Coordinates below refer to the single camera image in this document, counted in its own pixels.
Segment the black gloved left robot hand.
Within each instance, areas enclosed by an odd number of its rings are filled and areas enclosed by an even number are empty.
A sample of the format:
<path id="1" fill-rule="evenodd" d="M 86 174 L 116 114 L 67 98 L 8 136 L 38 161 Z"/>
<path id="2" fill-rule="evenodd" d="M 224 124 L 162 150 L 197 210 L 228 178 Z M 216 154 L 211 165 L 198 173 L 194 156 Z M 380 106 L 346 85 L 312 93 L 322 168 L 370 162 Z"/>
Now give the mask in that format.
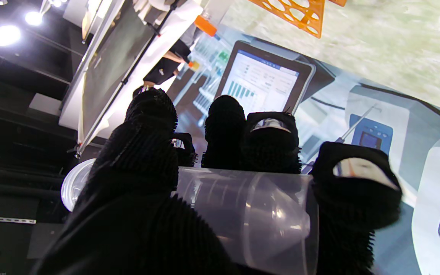
<path id="1" fill-rule="evenodd" d="M 193 167 L 191 136 L 177 133 L 166 92 L 141 86 L 94 161 L 60 236 L 32 275 L 272 275 L 235 261 L 204 215 L 175 191 Z M 201 167 L 301 174 L 288 112 L 245 115 L 217 97 L 205 122 Z M 319 207 L 317 275 L 371 275 L 376 230 L 400 217 L 402 187 L 381 150 L 322 143 L 310 172 Z"/>

